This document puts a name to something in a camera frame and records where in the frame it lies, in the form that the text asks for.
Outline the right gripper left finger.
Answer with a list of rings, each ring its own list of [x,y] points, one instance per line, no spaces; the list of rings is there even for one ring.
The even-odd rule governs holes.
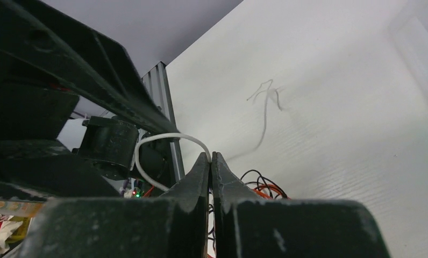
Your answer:
[[[159,197],[64,198],[35,218],[20,257],[206,257],[208,175],[191,171]]]

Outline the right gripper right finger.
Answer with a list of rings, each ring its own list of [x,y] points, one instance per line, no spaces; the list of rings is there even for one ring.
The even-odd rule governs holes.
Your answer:
[[[217,257],[389,257],[372,214],[338,199],[264,199],[212,155]]]

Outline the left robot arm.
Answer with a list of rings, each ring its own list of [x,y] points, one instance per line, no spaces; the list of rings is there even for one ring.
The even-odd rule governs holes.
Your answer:
[[[72,153],[58,136],[81,97],[118,119]],[[174,133],[125,48],[42,1],[0,1],[0,200],[118,197],[138,129]]]

